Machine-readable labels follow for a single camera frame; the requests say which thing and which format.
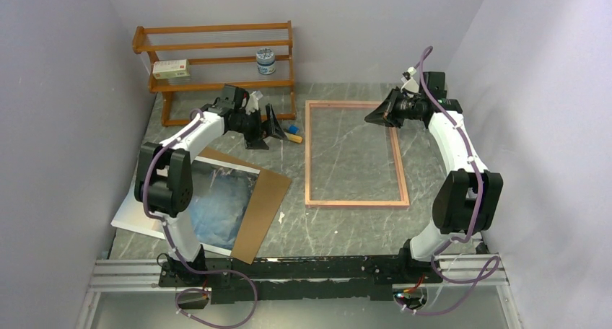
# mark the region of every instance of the marble tabletop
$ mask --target marble tabletop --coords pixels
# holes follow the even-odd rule
[[[303,136],[306,100],[382,101],[392,84],[296,84],[297,117]],[[260,105],[288,112],[288,88],[263,89]],[[181,92],[172,118],[211,102],[218,92]],[[158,142],[180,130],[159,123],[158,95],[143,141]],[[395,164],[386,128],[363,122],[366,110],[322,109],[312,114],[312,198],[321,200],[398,200]],[[305,207],[305,146],[268,138],[268,151],[246,150],[240,134],[227,133],[209,146],[292,179],[266,235],[259,257],[396,254],[408,238],[429,223],[432,203],[445,179],[436,141],[423,123],[406,121],[398,130],[410,206],[406,209],[328,209]],[[117,229],[111,259],[155,258],[167,252],[154,237]],[[472,245],[449,253],[473,253]]]

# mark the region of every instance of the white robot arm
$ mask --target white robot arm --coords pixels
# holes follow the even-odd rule
[[[222,96],[214,104],[192,113],[191,122],[174,136],[159,144],[145,143],[141,147],[134,195],[142,201],[147,186],[147,205],[155,212],[147,216],[162,221],[170,243],[168,254],[173,260],[179,260],[176,250],[189,263],[194,263],[199,255],[204,259],[190,215],[182,213],[193,195],[191,163],[208,144],[228,131],[242,133],[247,149],[267,149],[263,141],[267,136],[286,139],[271,105],[266,106],[266,112],[268,119],[261,122],[257,101],[244,89],[225,85]],[[156,170],[167,167],[167,172],[151,171],[153,167]]]
[[[427,72],[423,75],[425,82],[421,84],[427,85],[431,95],[456,125],[425,97],[423,87],[419,88],[414,79],[416,69],[413,67],[404,73],[403,86],[392,89],[385,101],[366,116],[365,121],[400,128],[405,118],[421,120],[440,148],[446,181],[434,200],[432,220],[419,235],[409,240],[411,257],[418,261],[429,261],[435,251],[451,237],[466,237],[478,190],[471,161],[475,162],[486,184],[474,233],[490,227],[503,181],[500,174],[488,171],[477,153],[471,151],[471,156],[468,154],[466,143],[470,150],[473,150],[473,145],[467,133],[463,132],[464,140],[457,131],[457,128],[464,129],[463,111],[458,101],[446,98],[445,74]]]

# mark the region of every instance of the gray wall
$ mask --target gray wall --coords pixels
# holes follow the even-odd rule
[[[612,323],[611,44],[610,0],[484,0],[447,71],[526,328]]]
[[[449,64],[482,0],[110,0],[145,27],[292,21],[301,82],[397,82],[427,45]]]
[[[0,29],[0,328],[72,328],[152,96],[108,0],[0,0]]]

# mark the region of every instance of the small box on shelf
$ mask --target small box on shelf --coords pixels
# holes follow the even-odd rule
[[[189,61],[157,61],[153,64],[155,79],[182,78],[189,76]]]

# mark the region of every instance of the brown cardboard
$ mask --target brown cardboard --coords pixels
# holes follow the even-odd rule
[[[289,190],[291,179],[210,148],[205,148],[200,156],[259,170],[259,176],[231,254],[232,257],[251,264],[270,229],[276,211],[279,210]]]

